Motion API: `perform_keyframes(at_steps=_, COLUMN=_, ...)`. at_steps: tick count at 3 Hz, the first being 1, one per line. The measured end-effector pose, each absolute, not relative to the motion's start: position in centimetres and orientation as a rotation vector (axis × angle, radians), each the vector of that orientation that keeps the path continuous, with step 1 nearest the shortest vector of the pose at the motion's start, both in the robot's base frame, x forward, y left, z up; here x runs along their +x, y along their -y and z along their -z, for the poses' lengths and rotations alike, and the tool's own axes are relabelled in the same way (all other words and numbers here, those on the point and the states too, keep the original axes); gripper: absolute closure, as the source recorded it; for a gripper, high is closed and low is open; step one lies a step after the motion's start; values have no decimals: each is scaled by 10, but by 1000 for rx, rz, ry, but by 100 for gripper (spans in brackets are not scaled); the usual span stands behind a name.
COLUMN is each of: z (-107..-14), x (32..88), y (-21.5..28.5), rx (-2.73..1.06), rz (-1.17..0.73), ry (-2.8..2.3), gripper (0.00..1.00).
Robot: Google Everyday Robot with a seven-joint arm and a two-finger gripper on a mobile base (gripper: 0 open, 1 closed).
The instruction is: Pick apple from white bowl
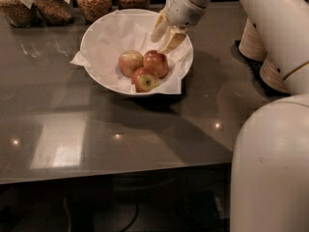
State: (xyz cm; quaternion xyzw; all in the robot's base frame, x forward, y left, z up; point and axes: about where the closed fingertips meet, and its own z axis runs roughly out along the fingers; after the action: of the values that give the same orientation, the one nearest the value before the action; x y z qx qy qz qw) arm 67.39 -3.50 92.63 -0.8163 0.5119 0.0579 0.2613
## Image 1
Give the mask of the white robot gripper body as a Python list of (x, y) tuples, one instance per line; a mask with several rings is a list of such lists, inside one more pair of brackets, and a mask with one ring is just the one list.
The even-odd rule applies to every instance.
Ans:
[(206, 10), (206, 0), (166, 0), (167, 20), (177, 27), (192, 27), (198, 24)]

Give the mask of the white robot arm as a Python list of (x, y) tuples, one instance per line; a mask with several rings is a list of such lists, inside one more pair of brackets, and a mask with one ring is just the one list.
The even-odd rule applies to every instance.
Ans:
[[(309, 5), (239, 0), (248, 20), (240, 43), (258, 48), (262, 81), (286, 93), (245, 122), (233, 152), (230, 232), (309, 232)], [(166, 0), (152, 40), (181, 44), (210, 0)]]

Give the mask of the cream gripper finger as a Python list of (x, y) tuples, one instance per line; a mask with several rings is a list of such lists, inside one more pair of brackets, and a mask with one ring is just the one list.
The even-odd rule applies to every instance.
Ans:
[(184, 30), (177, 27), (168, 27), (163, 39), (163, 43), (159, 48), (159, 52), (163, 54), (170, 53), (178, 46), (180, 46), (185, 38), (186, 33)]
[(158, 18), (154, 24), (154, 30), (151, 34), (151, 41), (153, 43), (160, 41), (160, 39), (164, 36), (168, 25), (169, 22), (166, 17), (166, 9), (162, 9), (158, 14)]

